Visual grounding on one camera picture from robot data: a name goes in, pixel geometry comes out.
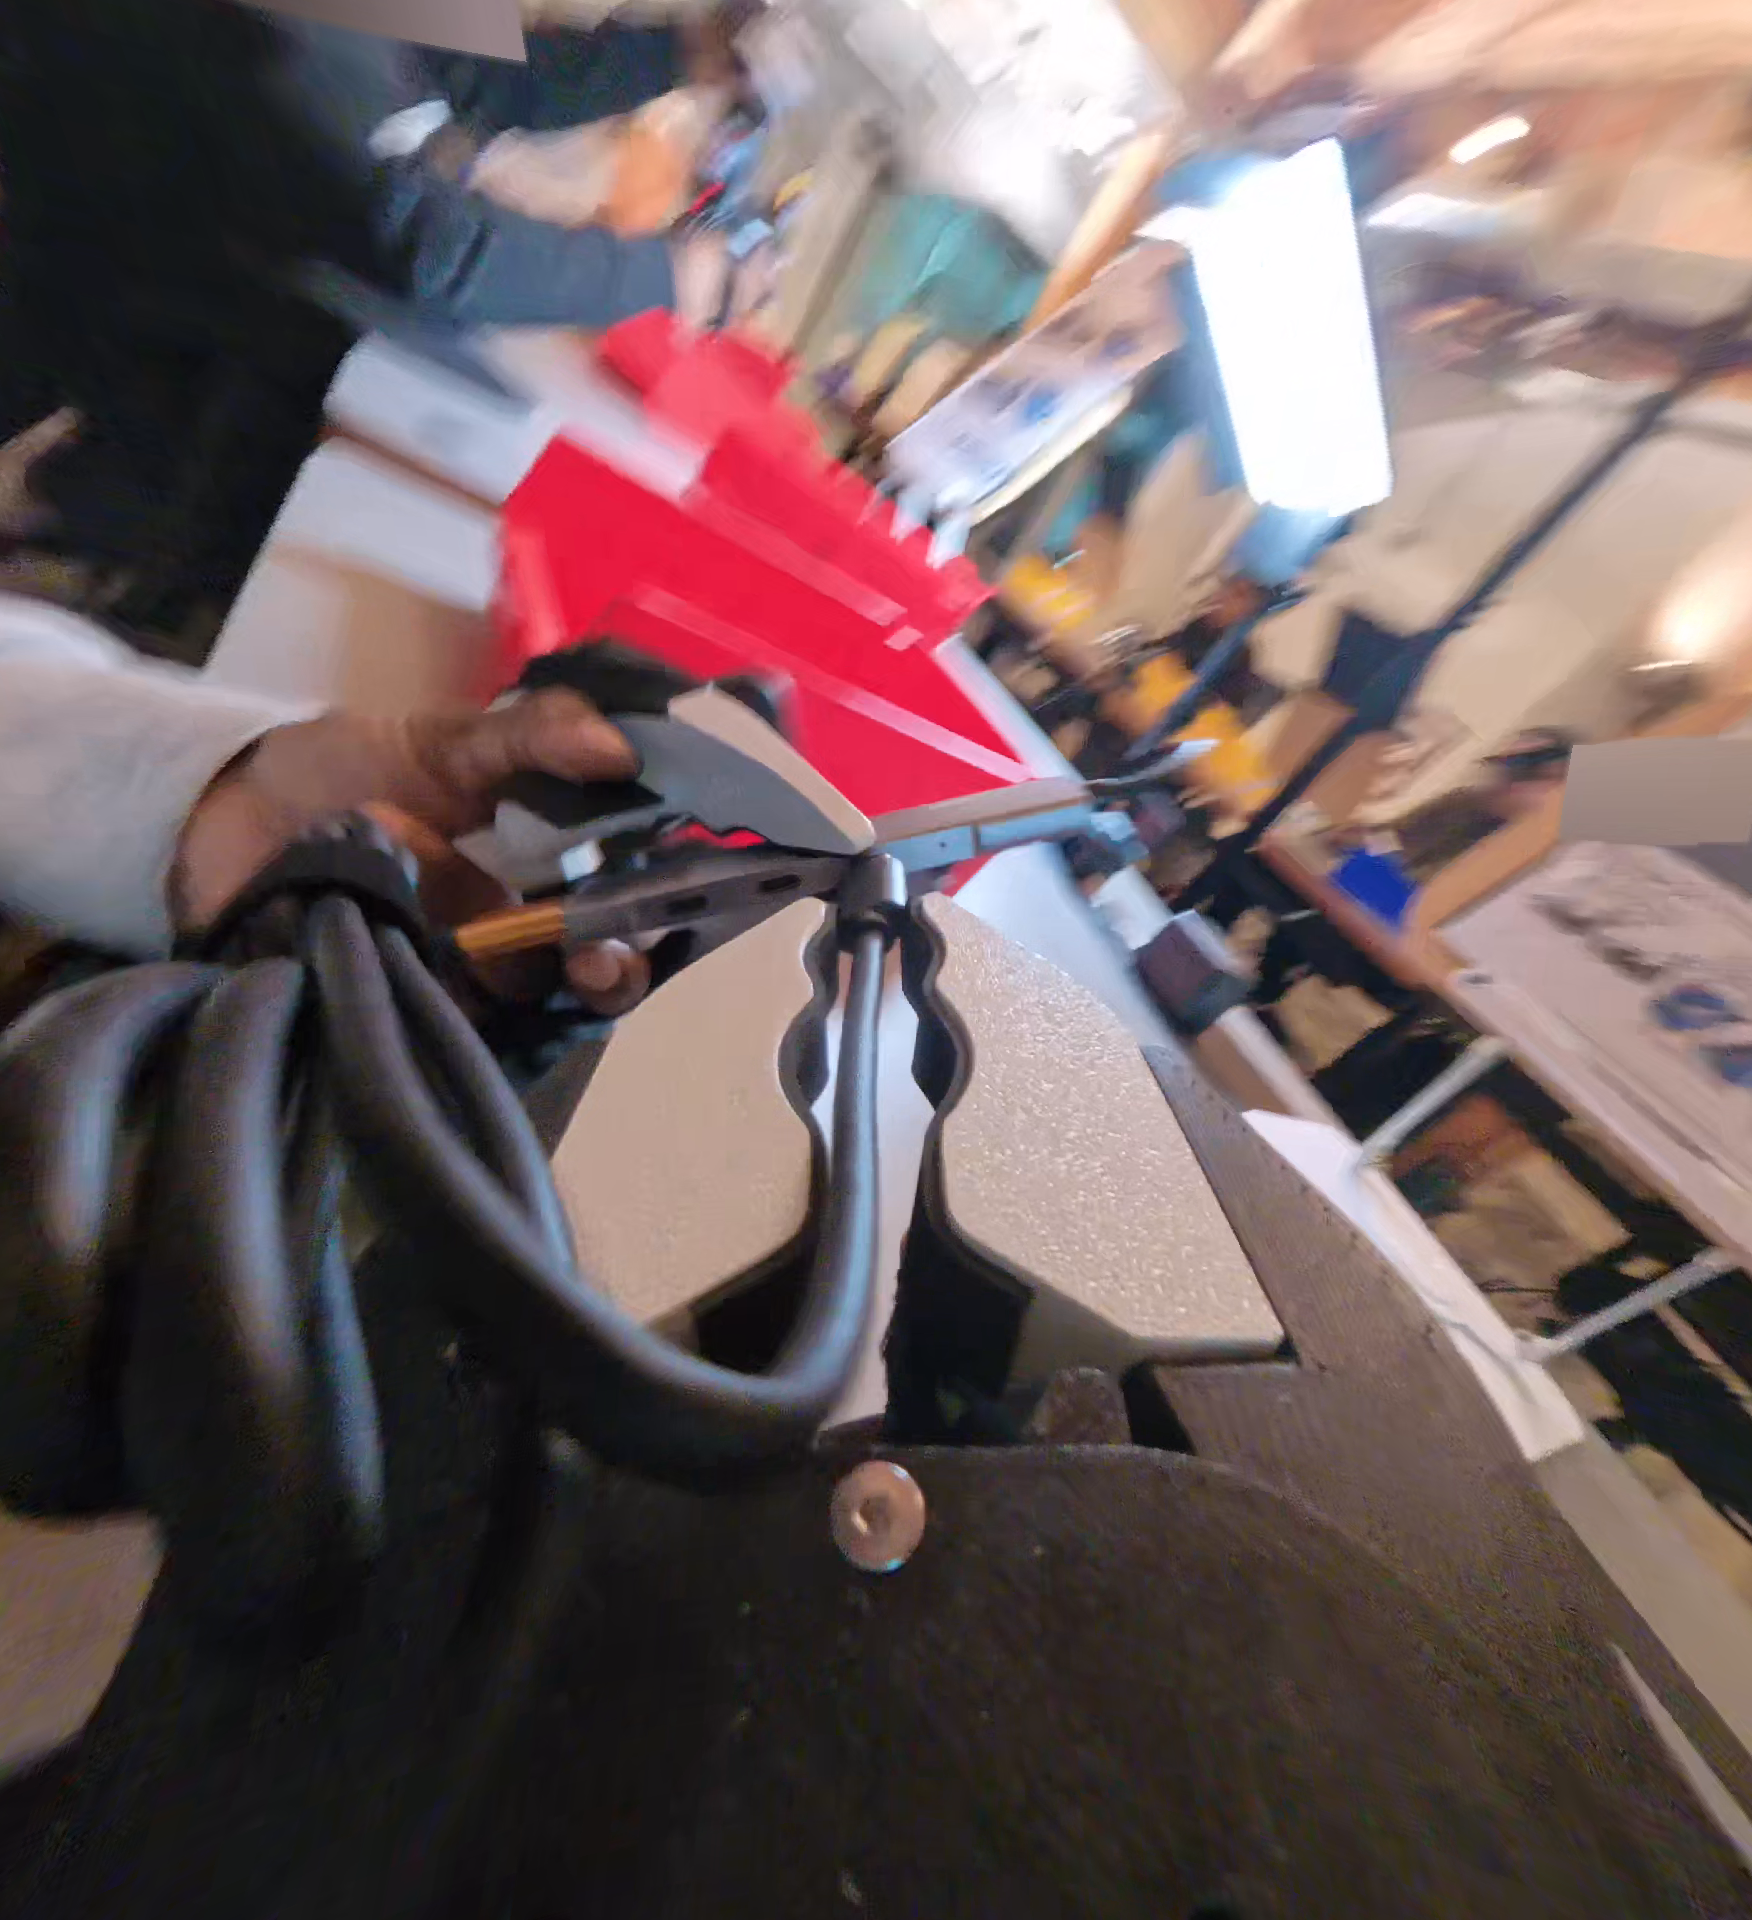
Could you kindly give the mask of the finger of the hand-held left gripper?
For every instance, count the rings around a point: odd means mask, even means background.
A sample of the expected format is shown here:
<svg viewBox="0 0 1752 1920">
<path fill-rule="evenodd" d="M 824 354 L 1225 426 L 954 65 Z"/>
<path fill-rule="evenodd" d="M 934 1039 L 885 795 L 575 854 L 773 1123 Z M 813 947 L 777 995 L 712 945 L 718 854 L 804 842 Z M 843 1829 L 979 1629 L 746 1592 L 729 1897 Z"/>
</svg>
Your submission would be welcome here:
<svg viewBox="0 0 1752 1920">
<path fill-rule="evenodd" d="M 536 898 L 597 873 L 604 842 L 644 842 L 665 814 L 657 795 L 504 795 L 484 823 L 456 832 L 456 850 L 504 893 Z"/>
<path fill-rule="evenodd" d="M 850 859 L 880 840 L 856 802 L 721 685 L 679 691 L 661 712 L 608 712 L 608 726 L 631 745 L 638 786 L 665 817 Z"/>
</svg>

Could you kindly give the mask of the red plastic bin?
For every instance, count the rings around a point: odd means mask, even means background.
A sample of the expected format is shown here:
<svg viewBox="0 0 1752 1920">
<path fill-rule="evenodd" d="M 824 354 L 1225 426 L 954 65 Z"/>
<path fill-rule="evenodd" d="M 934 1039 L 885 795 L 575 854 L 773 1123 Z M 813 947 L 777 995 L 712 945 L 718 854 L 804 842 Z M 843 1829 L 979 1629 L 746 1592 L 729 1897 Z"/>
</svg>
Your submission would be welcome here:
<svg viewBox="0 0 1752 1920">
<path fill-rule="evenodd" d="M 1077 805 L 962 685 L 951 625 L 918 635 L 935 590 L 871 586 L 804 540 L 823 529 L 556 438 L 497 523 L 497 695 L 580 695 L 638 775 L 516 778 L 475 861 L 524 897 L 578 849 L 671 832 L 813 857 L 948 842 L 962 864 Z"/>
<path fill-rule="evenodd" d="M 703 507 L 779 536 L 908 613 L 927 642 L 958 632 L 994 597 L 965 558 L 935 558 L 934 533 L 904 533 L 895 504 L 833 459 L 790 399 L 793 358 L 742 330 L 699 330 L 649 310 L 597 341 L 597 366 L 622 381 L 654 426 L 699 449 Z"/>
</svg>

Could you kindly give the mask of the person's left forearm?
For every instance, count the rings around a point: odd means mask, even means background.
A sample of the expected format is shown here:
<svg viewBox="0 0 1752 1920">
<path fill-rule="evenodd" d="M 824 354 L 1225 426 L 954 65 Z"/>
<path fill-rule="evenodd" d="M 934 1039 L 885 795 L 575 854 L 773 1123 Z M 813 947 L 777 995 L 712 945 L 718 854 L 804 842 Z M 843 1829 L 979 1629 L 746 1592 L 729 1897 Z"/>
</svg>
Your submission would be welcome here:
<svg viewBox="0 0 1752 1920">
<path fill-rule="evenodd" d="M 169 955 L 193 805 L 264 735 L 317 714 L 0 593 L 0 915 L 105 954 Z"/>
</svg>

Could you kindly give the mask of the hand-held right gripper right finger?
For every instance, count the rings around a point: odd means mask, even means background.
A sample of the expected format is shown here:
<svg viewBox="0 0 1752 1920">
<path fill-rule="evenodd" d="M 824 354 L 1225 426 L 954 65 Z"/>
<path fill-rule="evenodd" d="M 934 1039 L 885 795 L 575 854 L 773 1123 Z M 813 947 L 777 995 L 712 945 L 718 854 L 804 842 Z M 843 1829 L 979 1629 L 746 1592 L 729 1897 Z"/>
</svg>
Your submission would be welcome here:
<svg viewBox="0 0 1752 1920">
<path fill-rule="evenodd" d="M 1060 1375 L 1262 1365 L 1284 1328 L 1132 1028 L 958 898 L 914 906 L 918 1152 L 890 1430 L 1019 1430 Z"/>
</svg>

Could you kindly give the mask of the row of yellow bins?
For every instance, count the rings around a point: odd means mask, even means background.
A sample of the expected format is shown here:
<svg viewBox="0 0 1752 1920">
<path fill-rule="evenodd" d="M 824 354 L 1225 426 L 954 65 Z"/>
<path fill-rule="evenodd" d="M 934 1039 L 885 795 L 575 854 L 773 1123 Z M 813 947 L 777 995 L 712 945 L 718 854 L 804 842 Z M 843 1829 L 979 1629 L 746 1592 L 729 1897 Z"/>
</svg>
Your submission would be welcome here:
<svg viewBox="0 0 1752 1920">
<path fill-rule="evenodd" d="M 1228 628 L 1257 613 L 1262 595 L 1225 581 L 1201 593 L 1196 618 L 1156 635 L 1104 613 L 1077 566 L 1029 551 L 1008 566 L 981 661 L 1068 763 L 1109 778 L 1130 765 L 1134 743 L 1186 695 Z"/>
</svg>

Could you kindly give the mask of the grey usb hub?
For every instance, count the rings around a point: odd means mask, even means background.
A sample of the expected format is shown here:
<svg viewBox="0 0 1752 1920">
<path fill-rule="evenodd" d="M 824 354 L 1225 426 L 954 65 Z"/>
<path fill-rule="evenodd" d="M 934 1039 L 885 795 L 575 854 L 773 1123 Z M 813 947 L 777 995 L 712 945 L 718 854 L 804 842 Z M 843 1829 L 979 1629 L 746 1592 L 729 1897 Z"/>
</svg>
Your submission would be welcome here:
<svg viewBox="0 0 1752 1920">
<path fill-rule="evenodd" d="M 558 898 L 556 945 L 635 945 L 651 933 L 703 933 L 759 921 L 800 901 L 901 906 L 972 861 L 1013 849 L 1083 842 L 1096 873 L 1143 859 L 1143 840 L 1096 783 L 1036 779 L 967 799 L 880 814 L 864 854 L 682 844 L 638 873 L 588 881 Z"/>
</svg>

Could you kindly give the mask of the person's left hand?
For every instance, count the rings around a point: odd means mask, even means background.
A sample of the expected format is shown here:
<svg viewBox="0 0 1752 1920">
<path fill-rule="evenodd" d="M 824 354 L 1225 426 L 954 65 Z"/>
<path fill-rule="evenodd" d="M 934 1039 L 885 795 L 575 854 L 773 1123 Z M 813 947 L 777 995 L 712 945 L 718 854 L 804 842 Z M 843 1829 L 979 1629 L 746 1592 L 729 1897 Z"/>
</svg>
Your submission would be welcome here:
<svg viewBox="0 0 1752 1920">
<path fill-rule="evenodd" d="M 423 908 L 470 924 L 519 901 L 460 842 L 496 823 L 504 787 L 524 778 L 561 786 L 638 779 L 638 752 L 573 691 L 524 695 L 487 712 L 297 714 L 224 689 L 174 685 L 169 705 L 217 722 L 231 745 L 183 814 L 165 877 L 165 941 L 207 931 L 264 864 L 321 826 L 364 814 L 418 859 Z"/>
</svg>

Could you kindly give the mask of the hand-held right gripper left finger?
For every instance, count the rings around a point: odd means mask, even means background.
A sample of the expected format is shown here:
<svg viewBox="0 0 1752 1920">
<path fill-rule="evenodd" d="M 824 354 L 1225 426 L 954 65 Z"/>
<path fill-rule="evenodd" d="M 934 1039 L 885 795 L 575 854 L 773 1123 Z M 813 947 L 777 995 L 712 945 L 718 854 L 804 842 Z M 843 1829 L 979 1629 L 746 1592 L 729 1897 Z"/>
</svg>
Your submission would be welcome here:
<svg viewBox="0 0 1752 1920">
<path fill-rule="evenodd" d="M 553 1149 L 584 1277 L 651 1332 L 783 1262 L 816 1216 L 833 911 L 779 908 L 651 989 Z"/>
</svg>

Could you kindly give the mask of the bright light panel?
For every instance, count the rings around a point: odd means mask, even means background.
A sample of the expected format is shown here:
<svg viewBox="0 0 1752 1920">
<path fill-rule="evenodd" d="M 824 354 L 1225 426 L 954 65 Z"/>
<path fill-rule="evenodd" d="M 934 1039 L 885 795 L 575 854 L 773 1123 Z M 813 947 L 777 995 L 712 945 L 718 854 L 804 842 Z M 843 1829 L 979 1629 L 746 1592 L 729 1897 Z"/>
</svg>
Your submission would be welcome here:
<svg viewBox="0 0 1752 1920">
<path fill-rule="evenodd" d="M 1247 494 L 1328 520 L 1380 507 L 1392 433 L 1343 142 L 1198 159 L 1137 236 L 1191 264 Z"/>
</svg>

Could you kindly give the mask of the small grey box device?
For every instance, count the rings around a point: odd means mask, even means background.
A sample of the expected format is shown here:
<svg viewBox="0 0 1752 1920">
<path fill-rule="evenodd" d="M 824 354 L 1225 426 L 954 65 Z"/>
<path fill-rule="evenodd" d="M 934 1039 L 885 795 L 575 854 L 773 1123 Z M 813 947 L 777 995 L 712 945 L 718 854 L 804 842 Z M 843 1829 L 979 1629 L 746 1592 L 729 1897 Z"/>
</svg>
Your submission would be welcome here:
<svg viewBox="0 0 1752 1920">
<path fill-rule="evenodd" d="M 1183 1041 L 1250 1008 L 1254 989 L 1254 974 L 1201 911 L 1168 915 L 1132 951 L 1132 968 L 1166 1028 Z"/>
</svg>

